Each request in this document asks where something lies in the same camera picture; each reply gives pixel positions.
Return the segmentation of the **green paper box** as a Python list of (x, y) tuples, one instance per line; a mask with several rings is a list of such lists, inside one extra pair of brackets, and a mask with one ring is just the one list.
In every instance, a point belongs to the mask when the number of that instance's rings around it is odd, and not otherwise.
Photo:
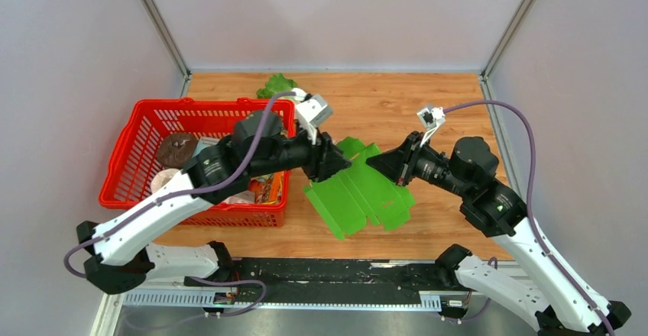
[(381, 153), (378, 146), (346, 137), (337, 147), (352, 165), (322, 183), (303, 188), (332, 235), (343, 241), (368, 224), (393, 231), (408, 222), (416, 203), (410, 190), (395, 185), (366, 164), (367, 158)]

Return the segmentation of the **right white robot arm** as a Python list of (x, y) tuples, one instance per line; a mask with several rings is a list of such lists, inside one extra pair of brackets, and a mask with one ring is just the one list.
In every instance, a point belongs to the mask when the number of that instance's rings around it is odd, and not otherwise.
[(437, 259), (440, 286), (476, 290), (539, 335), (611, 335), (629, 320), (629, 308), (606, 299), (577, 275), (530, 217), (521, 197), (496, 179), (499, 159), (482, 137), (460, 138), (449, 157), (422, 139), (414, 131), (399, 147), (366, 163), (398, 186), (418, 178), (460, 197), (459, 211), (467, 222), (505, 249), (531, 280), (521, 283), (453, 244)]

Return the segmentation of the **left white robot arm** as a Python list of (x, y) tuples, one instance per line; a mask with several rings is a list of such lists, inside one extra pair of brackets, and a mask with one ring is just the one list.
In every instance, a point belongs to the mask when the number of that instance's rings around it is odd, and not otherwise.
[(111, 295), (153, 279), (195, 277), (215, 286), (229, 283), (234, 267), (223, 243), (169, 247), (155, 241), (189, 217), (246, 191), (253, 178), (299, 168), (320, 183), (351, 166), (328, 134), (300, 130), (287, 137), (282, 130), (276, 113), (254, 111), (135, 207), (105, 223), (80, 224), (77, 236), (89, 252), (84, 278)]

